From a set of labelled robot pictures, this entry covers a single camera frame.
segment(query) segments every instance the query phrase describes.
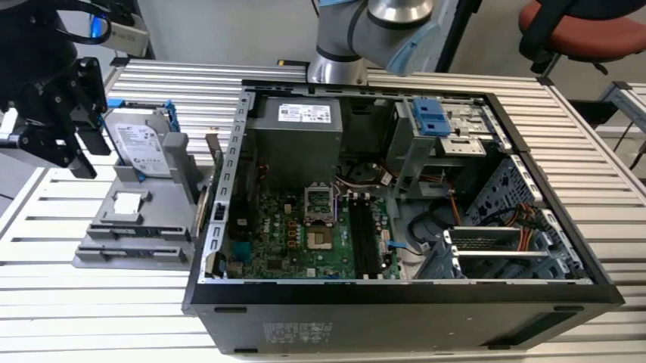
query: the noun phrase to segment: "blue plastic part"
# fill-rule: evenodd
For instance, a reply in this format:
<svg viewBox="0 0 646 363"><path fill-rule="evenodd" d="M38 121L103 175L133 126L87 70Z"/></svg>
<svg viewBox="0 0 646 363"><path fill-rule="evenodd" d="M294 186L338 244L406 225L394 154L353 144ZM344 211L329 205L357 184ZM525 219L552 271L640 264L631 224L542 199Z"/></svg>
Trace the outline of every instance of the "blue plastic part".
<svg viewBox="0 0 646 363"><path fill-rule="evenodd" d="M413 99L413 115L421 125L421 134L425 136L448 136L452 125L445 117L442 105L437 100L428 98Z"/></svg>
<svg viewBox="0 0 646 363"><path fill-rule="evenodd" d="M394 247L394 248L408 248L408 247L409 247L409 246L406 246L406 244L402 244L401 242L396 242L396 241L393 241L393 240L390 240L390 241L388 242L388 245L389 245L390 247Z"/></svg>
<svg viewBox="0 0 646 363"><path fill-rule="evenodd" d="M171 119L171 131L181 132L181 122L178 121L178 111L173 101L166 101L165 108L169 111L169 118Z"/></svg>
<svg viewBox="0 0 646 363"><path fill-rule="evenodd" d="M122 98L109 98L109 108L121 108L126 105L126 101Z"/></svg>
<svg viewBox="0 0 646 363"><path fill-rule="evenodd" d="M234 259L245 263L252 262L252 242L234 242Z"/></svg>
<svg viewBox="0 0 646 363"><path fill-rule="evenodd" d="M386 66L386 70L398 76L408 76L421 70L433 51L433 34L440 31L437 22L429 21L400 47Z"/></svg>
<svg viewBox="0 0 646 363"><path fill-rule="evenodd" d="M345 2L356 2L358 0L321 0L320 1L320 6L332 6L337 4L342 4Z"/></svg>
<svg viewBox="0 0 646 363"><path fill-rule="evenodd" d="M102 36L103 34L102 23L103 23L102 19L93 15L90 19L90 38L98 38L99 36Z"/></svg>

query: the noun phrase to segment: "blue plastic clip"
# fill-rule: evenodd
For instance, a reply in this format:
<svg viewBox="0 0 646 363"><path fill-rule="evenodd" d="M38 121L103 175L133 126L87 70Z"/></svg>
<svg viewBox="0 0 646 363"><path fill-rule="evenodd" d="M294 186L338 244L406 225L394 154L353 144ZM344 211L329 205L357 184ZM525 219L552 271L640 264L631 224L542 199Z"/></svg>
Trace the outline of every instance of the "blue plastic clip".
<svg viewBox="0 0 646 363"><path fill-rule="evenodd" d="M166 101L165 108L169 111L169 118L171 119L171 131L181 132L181 122L178 121L178 111L173 101Z"/></svg>
<svg viewBox="0 0 646 363"><path fill-rule="evenodd" d="M109 108L121 108L126 105L126 101L122 98L109 98Z"/></svg>
<svg viewBox="0 0 646 363"><path fill-rule="evenodd" d="M408 248L409 246L406 246L406 244L402 244L401 242L396 242L393 240L390 240L388 242L388 245L389 247L394 247L394 248Z"/></svg>
<svg viewBox="0 0 646 363"><path fill-rule="evenodd" d="M445 110L437 100L426 98L413 99L413 115L421 125L421 134L425 136L448 136L452 125L445 117Z"/></svg>

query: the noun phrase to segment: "case label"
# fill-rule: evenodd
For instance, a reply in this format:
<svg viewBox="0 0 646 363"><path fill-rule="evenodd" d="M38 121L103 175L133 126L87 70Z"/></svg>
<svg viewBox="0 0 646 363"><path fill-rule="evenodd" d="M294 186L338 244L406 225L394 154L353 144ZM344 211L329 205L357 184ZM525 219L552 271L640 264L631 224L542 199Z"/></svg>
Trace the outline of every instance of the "case label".
<svg viewBox="0 0 646 363"><path fill-rule="evenodd" d="M328 343L333 334L333 323L265 323L265 338L269 343Z"/></svg>
<svg viewBox="0 0 646 363"><path fill-rule="evenodd" d="M322 104L282 104L280 121L289 123L333 123L330 106Z"/></svg>

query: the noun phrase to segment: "aluminum extrusion table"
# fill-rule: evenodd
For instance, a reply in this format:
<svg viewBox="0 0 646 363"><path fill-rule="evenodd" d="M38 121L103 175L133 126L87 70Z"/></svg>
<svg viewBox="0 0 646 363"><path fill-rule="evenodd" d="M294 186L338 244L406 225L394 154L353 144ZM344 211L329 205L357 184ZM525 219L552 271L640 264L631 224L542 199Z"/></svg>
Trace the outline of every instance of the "aluminum extrusion table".
<svg viewBox="0 0 646 363"><path fill-rule="evenodd" d="M226 147L241 79L304 81L300 67L229 67L133 60L110 76L110 96L173 99L190 151L210 161L207 132ZM532 78L373 70L376 86L494 92L627 305L528 352L300 355L296 361L646 361L646 189L560 91ZM114 157L91 157L98 178L38 169L0 238L0 361L213 361L222 358L181 301L187 272L75 269L69 262L114 179ZM248 359L268 360L268 357Z"/></svg>

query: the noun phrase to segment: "hard drive label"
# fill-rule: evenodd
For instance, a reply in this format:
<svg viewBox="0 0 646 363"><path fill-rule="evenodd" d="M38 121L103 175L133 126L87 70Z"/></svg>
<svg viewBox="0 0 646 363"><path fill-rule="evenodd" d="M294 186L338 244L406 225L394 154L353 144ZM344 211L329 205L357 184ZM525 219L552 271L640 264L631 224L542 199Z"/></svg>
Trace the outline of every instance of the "hard drive label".
<svg viewBox="0 0 646 363"><path fill-rule="evenodd" d="M149 176L169 176L171 170L155 130L146 125L115 125L131 165Z"/></svg>

